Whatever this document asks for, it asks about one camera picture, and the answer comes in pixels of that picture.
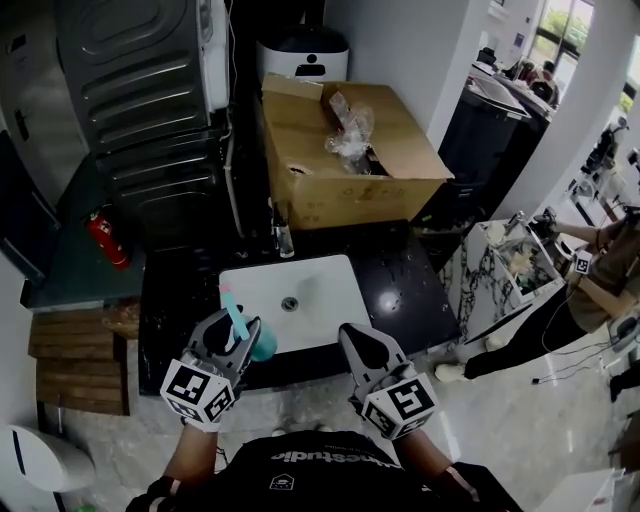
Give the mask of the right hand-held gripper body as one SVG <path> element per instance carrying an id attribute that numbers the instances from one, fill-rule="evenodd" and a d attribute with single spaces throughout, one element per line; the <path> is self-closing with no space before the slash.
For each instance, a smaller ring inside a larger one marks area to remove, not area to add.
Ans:
<path id="1" fill-rule="evenodd" d="M 376 382 L 357 386 L 351 401 L 381 436 L 393 441 L 421 428 L 439 409 L 433 386 L 411 361 Z"/>

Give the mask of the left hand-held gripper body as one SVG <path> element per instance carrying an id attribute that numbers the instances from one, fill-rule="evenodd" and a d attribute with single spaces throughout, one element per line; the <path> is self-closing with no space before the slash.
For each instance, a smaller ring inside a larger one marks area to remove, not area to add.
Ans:
<path id="1" fill-rule="evenodd" d="M 189 352 L 171 360 L 160 396 L 187 425 L 205 433 L 217 433 L 223 414 L 237 401 L 232 381 Z"/>

